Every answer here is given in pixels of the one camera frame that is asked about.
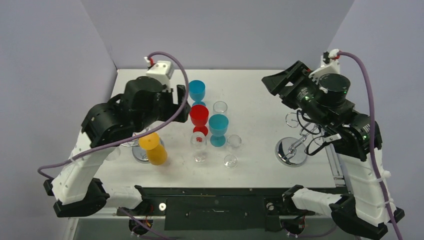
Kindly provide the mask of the red plastic wine glass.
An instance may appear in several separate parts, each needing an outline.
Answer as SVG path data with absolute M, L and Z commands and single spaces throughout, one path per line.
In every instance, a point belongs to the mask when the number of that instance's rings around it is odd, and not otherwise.
M 200 132 L 204 136 L 207 136 L 209 133 L 208 128 L 206 127 L 206 124 L 209 120 L 209 110 L 201 105 L 197 104 L 194 105 L 189 113 L 190 120 L 194 125 L 194 128 L 192 130 L 193 133 Z

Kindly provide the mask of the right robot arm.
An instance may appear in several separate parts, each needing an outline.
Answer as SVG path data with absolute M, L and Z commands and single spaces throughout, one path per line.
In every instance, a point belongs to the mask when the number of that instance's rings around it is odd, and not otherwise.
M 379 240 L 405 213 L 387 190 L 390 173 L 382 165 L 382 137 L 371 118 L 355 110 L 346 96 L 350 80 L 339 62 L 329 60 L 316 70 L 301 61 L 262 78 L 268 92 L 279 96 L 304 121 L 321 129 L 322 147 L 332 145 L 344 165 L 352 193 L 331 194 L 295 185 L 282 199 L 283 209 L 314 212 L 332 218 L 348 234 Z

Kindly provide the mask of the orange plastic wine glass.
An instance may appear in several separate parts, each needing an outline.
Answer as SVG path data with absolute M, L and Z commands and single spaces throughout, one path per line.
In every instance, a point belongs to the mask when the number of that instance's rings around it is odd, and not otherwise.
M 138 143 L 146 151 L 146 157 L 152 165 L 160 166 L 167 161 L 168 153 L 156 132 L 139 138 Z

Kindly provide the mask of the clear glass tumbler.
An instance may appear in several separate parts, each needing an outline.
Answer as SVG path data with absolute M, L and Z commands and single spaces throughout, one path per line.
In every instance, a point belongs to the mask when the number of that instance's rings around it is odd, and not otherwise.
M 212 106 L 213 115 L 227 115 L 228 105 L 224 101 L 217 101 Z

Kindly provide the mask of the teal wine glass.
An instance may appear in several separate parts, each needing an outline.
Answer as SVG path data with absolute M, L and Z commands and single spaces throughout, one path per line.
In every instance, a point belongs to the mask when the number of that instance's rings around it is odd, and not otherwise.
M 228 130 L 229 119 L 223 114 L 214 114 L 208 120 L 211 132 L 210 143 L 214 147 L 222 147 L 226 143 L 225 134 Z

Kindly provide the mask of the clear patterned wine glass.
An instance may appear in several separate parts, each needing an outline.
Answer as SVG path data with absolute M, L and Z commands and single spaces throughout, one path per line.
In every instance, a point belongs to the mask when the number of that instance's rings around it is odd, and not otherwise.
M 207 138 L 200 132 L 196 131 L 191 135 L 190 146 L 192 155 L 197 163 L 203 163 L 207 159 Z

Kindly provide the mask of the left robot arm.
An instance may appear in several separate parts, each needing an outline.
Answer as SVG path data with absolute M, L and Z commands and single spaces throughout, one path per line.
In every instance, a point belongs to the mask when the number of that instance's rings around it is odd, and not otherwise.
M 96 173 L 113 151 L 123 143 L 147 135 L 146 127 L 156 121 L 165 127 L 188 120 L 189 83 L 173 89 L 159 80 L 140 76 L 126 83 L 123 93 L 93 106 L 81 124 L 83 145 L 66 161 L 57 177 L 48 177 L 43 186 L 55 197 L 53 209 L 59 218 L 88 217 L 105 207 L 132 210 L 143 215 L 149 201 L 140 186 L 107 186 Z

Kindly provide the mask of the blue plastic wine glass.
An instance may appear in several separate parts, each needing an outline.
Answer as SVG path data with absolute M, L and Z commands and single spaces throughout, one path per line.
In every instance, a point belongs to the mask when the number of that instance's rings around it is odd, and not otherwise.
M 203 99 L 206 94 L 206 85 L 201 80 L 192 80 L 189 82 L 189 96 L 193 100 L 192 106 L 206 104 L 203 102 Z

